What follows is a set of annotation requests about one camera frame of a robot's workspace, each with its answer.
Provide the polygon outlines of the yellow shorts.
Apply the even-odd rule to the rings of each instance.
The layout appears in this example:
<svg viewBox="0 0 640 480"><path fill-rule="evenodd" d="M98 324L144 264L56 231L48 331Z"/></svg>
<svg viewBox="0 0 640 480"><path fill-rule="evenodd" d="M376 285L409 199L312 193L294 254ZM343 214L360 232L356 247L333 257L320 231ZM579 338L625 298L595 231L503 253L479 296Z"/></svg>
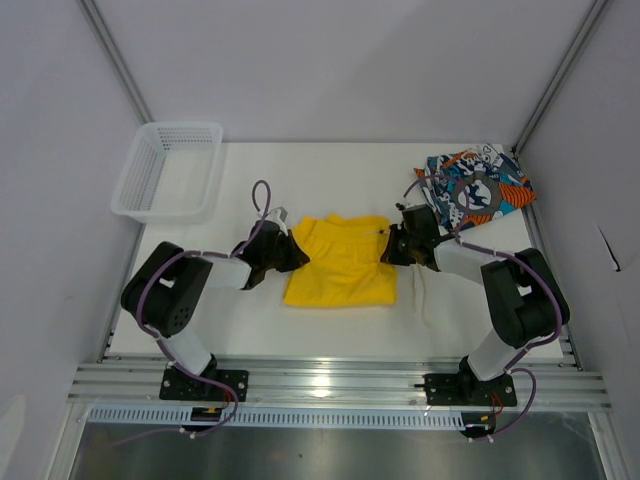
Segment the yellow shorts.
<svg viewBox="0 0 640 480"><path fill-rule="evenodd" d="M390 227L379 215L303 217L290 236L309 262L290 275L283 304L305 309L394 305L397 271L381 261Z"/></svg>

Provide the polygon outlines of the colourful patterned shorts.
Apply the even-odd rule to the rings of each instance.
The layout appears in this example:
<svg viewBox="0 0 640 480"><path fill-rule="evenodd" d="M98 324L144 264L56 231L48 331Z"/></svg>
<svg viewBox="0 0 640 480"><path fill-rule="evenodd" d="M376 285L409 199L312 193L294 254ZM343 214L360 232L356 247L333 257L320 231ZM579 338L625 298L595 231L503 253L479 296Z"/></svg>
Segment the colourful patterned shorts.
<svg viewBox="0 0 640 480"><path fill-rule="evenodd" d="M440 226L449 232L486 224L536 200L515 160L493 144L430 156L414 173Z"/></svg>

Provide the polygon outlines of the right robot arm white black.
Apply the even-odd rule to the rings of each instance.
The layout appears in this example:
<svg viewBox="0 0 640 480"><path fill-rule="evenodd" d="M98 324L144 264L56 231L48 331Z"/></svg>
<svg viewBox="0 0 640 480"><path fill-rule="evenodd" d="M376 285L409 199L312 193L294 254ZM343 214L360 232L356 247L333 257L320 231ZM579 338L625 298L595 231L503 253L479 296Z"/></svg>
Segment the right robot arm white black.
<svg viewBox="0 0 640 480"><path fill-rule="evenodd" d="M553 342L570 319L567 301L543 254L510 254L440 233L432 209L398 203L381 261L452 274L484 289L492 329L454 374L427 374L419 385L433 405L478 405L513 386L509 373L531 350Z"/></svg>

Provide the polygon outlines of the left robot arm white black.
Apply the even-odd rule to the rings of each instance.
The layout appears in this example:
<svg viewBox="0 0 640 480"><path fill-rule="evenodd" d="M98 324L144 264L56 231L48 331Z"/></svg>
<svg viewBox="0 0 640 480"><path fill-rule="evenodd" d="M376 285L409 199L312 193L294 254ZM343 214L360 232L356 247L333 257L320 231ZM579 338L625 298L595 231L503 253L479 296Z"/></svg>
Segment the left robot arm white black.
<svg viewBox="0 0 640 480"><path fill-rule="evenodd" d="M193 325L204 291L251 290L270 270L290 273L309 262L292 231L273 220L257 221L229 254L187 251L163 241L124 287L120 306L183 373L182 388L204 400L217 387L217 360Z"/></svg>

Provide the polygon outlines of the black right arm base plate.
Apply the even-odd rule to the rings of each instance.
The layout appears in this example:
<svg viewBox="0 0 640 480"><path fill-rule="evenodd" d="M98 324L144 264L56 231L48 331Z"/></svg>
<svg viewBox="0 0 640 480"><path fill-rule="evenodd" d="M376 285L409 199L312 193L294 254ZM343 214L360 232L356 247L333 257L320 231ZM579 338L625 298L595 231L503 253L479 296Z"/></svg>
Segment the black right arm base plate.
<svg viewBox="0 0 640 480"><path fill-rule="evenodd" d="M490 407L497 401L498 406L515 407L518 403L513 379L506 374L481 381L468 373L428 373L414 387L425 392L431 406Z"/></svg>

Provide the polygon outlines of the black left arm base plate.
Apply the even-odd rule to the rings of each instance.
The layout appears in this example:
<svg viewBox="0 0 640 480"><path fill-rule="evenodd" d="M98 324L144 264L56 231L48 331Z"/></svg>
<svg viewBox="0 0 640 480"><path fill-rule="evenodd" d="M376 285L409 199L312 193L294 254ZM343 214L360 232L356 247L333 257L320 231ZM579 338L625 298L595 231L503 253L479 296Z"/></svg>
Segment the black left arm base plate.
<svg viewBox="0 0 640 480"><path fill-rule="evenodd" d="M249 386L247 370L221 369L213 373L213 379L230 387L239 402L245 402ZM175 367L164 371L159 390L161 400L233 402L233 397L226 390L210 383L195 380Z"/></svg>

